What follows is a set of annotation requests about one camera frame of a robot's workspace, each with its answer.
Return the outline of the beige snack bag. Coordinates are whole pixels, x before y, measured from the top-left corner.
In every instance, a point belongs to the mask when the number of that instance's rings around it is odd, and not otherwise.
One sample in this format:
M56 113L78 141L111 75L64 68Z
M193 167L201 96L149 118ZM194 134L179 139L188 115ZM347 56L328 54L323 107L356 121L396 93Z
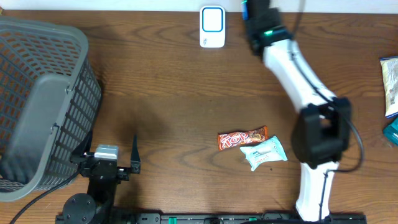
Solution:
M386 99L386 118L397 115L397 56L381 58L382 79Z

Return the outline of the light blue snack packet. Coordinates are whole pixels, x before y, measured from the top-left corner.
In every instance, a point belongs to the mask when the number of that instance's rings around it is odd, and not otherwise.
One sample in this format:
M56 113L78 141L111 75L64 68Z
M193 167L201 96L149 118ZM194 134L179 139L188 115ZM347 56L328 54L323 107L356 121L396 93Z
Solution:
M252 172L265 162L288 160L277 136L273 136L257 146L242 146L240 150L249 162Z

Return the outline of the red Top chocolate bar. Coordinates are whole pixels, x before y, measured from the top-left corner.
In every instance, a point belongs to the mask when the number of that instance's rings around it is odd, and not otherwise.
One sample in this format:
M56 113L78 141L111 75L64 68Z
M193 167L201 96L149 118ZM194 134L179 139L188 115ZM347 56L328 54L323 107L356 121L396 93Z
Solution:
M235 131L232 133L219 134L218 150L223 151L235 146L261 143L268 139L268 128L263 126L252 131Z

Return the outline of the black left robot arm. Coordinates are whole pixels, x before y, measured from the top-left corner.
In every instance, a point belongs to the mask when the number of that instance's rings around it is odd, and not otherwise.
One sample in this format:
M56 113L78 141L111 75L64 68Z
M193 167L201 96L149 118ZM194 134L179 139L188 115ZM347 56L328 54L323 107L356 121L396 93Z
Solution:
M131 174L141 171L141 159L134 136L130 166L118 166L118 148L102 145L90 151L93 132L90 131L73 150L70 162L78 165L77 173L89 178L86 193L71 196L64 204L57 223L110 223L114 217L117 186L128 181Z

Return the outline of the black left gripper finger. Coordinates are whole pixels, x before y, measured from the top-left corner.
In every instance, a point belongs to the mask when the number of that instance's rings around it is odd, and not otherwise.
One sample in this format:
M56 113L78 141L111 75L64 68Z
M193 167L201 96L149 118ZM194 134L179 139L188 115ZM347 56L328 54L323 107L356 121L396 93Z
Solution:
M72 151L70 162L73 164L81 164L86 161L86 153L90 151L93 132L89 131L79 145Z
M135 135L134 139L133 139L130 161L131 161L131 168L140 168L141 167L141 159L140 159L138 147L137 147L137 135Z

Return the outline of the blue mouthwash bottle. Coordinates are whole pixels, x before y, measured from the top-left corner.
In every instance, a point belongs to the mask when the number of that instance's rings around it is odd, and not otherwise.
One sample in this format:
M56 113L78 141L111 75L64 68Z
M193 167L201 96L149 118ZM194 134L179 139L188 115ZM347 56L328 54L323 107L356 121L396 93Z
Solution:
M383 134L396 146L398 145L398 130L397 130L397 119L395 119L391 124L389 124L384 130Z

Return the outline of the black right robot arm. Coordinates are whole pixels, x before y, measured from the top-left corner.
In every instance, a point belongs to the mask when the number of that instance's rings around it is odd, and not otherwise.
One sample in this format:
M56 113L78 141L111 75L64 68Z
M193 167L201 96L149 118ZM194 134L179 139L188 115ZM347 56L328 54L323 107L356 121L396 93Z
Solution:
M298 113L291 137L301 166L295 208L303 221L322 222L330 214L333 173L348 148L350 102L320 81L283 25L278 8L257 0L245 0L241 7L253 54L277 77Z

